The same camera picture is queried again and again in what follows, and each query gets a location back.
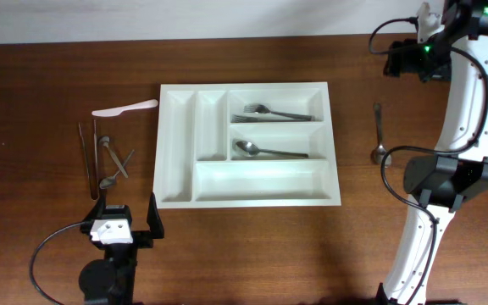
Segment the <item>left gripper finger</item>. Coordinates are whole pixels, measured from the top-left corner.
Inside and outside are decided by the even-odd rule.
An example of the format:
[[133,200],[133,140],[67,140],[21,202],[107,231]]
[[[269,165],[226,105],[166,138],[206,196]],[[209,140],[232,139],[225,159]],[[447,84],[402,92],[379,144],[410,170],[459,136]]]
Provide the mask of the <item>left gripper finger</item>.
[[164,226],[158,213],[156,197],[153,192],[148,203],[147,224],[153,239],[164,239]]
[[103,212],[106,208],[106,197],[101,195],[98,199],[91,211],[89,212],[89,220],[100,219],[103,215]]

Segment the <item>long metal tongs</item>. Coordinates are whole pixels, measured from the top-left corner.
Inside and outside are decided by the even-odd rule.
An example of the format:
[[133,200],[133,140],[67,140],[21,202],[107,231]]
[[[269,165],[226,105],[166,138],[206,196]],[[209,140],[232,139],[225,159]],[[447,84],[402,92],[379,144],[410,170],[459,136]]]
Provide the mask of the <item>long metal tongs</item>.
[[88,152],[86,137],[81,122],[77,124],[77,127],[78,127],[78,132],[80,137],[80,147],[81,147],[85,170],[86,170],[86,178],[87,178],[88,189],[90,192],[90,198],[92,201],[96,201],[99,198],[99,195],[98,195],[97,187],[95,185],[95,176],[92,173],[90,154]]

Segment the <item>metal tablespoon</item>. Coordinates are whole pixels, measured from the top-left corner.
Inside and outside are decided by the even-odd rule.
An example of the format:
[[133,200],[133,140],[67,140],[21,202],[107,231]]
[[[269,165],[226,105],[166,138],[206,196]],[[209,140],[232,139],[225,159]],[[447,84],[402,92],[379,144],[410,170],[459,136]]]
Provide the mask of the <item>metal tablespoon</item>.
[[387,150],[384,146],[384,138],[383,138],[383,125],[382,125],[382,107],[379,103],[375,103],[373,106],[374,109],[374,119],[376,125],[376,138],[377,138],[377,146],[372,151],[372,159],[377,163],[381,164],[384,157],[387,154]]
[[277,151],[277,150],[270,150],[270,149],[263,149],[259,148],[257,145],[250,141],[243,141],[238,140],[234,143],[234,147],[237,151],[240,151],[242,154],[248,157],[256,157],[261,153],[270,154],[270,155],[277,155],[282,157],[290,157],[290,158],[308,158],[309,155],[307,153],[299,153],[299,152],[284,152],[284,151]]

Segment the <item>metal fork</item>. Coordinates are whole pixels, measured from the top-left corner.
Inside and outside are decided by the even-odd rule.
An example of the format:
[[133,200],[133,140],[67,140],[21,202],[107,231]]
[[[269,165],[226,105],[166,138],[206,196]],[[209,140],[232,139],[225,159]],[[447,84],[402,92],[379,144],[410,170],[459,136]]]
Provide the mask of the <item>metal fork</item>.
[[236,115],[233,114],[231,116],[232,123],[268,123],[268,122],[308,122],[312,121],[311,118],[305,119],[293,119],[293,118],[282,118],[282,119],[270,119],[270,118],[258,118],[258,117],[249,117],[243,115]]
[[294,114],[283,111],[273,110],[271,107],[261,103],[247,104],[243,107],[245,114],[253,114],[261,119],[280,117],[282,119],[293,119],[300,121],[313,121],[314,117],[309,114]]

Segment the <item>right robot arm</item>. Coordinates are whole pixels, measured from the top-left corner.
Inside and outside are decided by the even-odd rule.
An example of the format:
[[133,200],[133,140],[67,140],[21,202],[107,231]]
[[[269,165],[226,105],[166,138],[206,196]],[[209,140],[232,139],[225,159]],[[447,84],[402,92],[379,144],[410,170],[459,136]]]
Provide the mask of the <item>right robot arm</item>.
[[414,39],[393,42],[383,51],[385,75],[414,73],[423,82],[450,81],[446,115],[432,149],[415,152],[405,168],[408,206],[396,259],[380,283],[377,304],[424,304],[426,286],[441,238],[456,212],[488,190],[488,1],[446,1],[441,13],[422,3]]

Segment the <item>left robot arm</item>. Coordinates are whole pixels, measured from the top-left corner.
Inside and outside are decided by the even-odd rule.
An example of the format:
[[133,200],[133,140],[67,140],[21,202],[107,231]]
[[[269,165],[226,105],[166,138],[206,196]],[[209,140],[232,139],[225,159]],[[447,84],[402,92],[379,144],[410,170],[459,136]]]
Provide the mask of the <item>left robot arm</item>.
[[106,197],[83,219],[80,232],[90,243],[104,251],[101,259],[88,263],[80,272],[79,287],[85,304],[132,304],[135,287],[137,253],[153,247],[164,238],[156,197],[147,206],[148,230],[131,229],[132,216],[127,205],[108,205]]

